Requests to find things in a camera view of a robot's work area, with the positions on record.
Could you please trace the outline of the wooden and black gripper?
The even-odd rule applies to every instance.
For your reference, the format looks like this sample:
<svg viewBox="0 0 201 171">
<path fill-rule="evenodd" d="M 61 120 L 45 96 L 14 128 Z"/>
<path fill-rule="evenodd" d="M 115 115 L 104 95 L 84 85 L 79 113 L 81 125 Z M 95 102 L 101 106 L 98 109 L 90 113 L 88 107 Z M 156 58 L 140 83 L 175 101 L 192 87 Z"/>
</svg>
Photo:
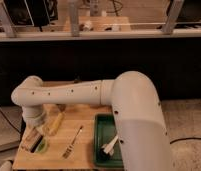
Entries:
<svg viewBox="0 0 201 171">
<path fill-rule="evenodd" d="M 43 135 L 39 133 L 36 129 L 32 129 L 22 141 L 21 148 L 33 153 L 42 139 Z"/>
</svg>

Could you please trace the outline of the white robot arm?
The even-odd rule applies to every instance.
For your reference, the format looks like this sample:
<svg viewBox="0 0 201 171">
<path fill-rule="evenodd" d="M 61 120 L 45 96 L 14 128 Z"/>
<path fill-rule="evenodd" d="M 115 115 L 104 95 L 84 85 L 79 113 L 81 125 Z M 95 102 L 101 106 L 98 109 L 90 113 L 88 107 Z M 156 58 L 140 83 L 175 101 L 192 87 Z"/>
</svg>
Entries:
<svg viewBox="0 0 201 171">
<path fill-rule="evenodd" d="M 126 171 L 175 171 L 165 119 L 156 88 L 141 72 L 128 71 L 111 80 L 45 87 L 27 77 L 11 94 L 31 126 L 44 123 L 45 104 L 95 104 L 112 107 Z"/>
</svg>

